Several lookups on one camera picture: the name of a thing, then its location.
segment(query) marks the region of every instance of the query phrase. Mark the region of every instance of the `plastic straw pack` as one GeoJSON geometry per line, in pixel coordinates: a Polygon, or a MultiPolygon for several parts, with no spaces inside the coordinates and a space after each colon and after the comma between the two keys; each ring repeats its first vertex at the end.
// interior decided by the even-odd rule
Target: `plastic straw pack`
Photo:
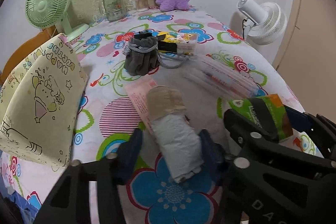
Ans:
{"type": "Polygon", "coordinates": [[[197,56],[190,60],[183,75],[215,96],[225,99],[255,97],[259,89],[253,80],[210,57],[197,56]]]}

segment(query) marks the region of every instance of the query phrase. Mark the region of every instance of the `striped circle pattern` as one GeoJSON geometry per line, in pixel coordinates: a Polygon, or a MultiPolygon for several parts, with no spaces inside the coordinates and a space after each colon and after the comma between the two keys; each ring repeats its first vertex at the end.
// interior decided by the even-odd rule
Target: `striped circle pattern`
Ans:
{"type": "Polygon", "coordinates": [[[141,118],[128,97],[118,98],[110,102],[103,110],[99,128],[103,137],[114,133],[133,133],[141,118]]]}
{"type": "Polygon", "coordinates": [[[115,51],[114,49],[114,45],[115,42],[106,44],[104,46],[102,46],[98,51],[97,51],[97,56],[98,57],[104,57],[104,56],[108,56],[111,53],[113,53],[115,51]]]}

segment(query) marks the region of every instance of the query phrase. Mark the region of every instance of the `fan base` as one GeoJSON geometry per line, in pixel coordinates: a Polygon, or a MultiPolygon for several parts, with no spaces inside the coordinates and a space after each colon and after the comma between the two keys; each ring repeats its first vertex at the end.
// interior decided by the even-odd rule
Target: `fan base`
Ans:
{"type": "Polygon", "coordinates": [[[76,37],[78,37],[83,32],[85,32],[88,28],[89,28],[89,25],[87,25],[87,24],[81,24],[81,25],[78,25],[77,27],[73,28],[71,33],[66,33],[66,35],[68,37],[68,42],[74,40],[76,37]]]}

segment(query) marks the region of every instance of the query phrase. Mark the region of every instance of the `fan power cord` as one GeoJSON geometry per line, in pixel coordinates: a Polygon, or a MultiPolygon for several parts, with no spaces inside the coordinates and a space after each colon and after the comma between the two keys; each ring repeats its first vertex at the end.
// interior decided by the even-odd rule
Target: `fan power cord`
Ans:
{"type": "Polygon", "coordinates": [[[244,35],[244,22],[247,22],[247,19],[243,19],[243,22],[242,22],[242,29],[243,29],[243,39],[245,39],[245,35],[244,35]]]}

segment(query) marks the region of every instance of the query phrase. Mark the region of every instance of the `gray drawstring cord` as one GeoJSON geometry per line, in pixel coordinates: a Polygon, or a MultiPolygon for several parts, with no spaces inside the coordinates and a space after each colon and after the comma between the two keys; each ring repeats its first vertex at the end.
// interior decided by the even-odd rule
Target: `gray drawstring cord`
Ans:
{"type": "Polygon", "coordinates": [[[180,66],[182,66],[185,61],[187,61],[189,59],[189,57],[184,55],[184,54],[181,55],[182,58],[178,58],[178,57],[169,56],[169,55],[166,55],[162,52],[159,52],[157,42],[154,46],[152,46],[150,48],[141,47],[141,46],[138,46],[136,44],[132,44],[132,43],[128,42],[128,44],[125,46],[125,49],[123,50],[123,55],[127,56],[131,53],[131,51],[140,52],[140,53],[149,53],[149,52],[154,51],[154,50],[156,50],[157,53],[158,53],[158,55],[157,55],[158,62],[160,63],[161,66],[163,66],[166,69],[177,69],[180,66]],[[170,59],[170,60],[180,61],[180,63],[175,65],[175,66],[168,66],[165,63],[163,63],[162,57],[170,59]]]}

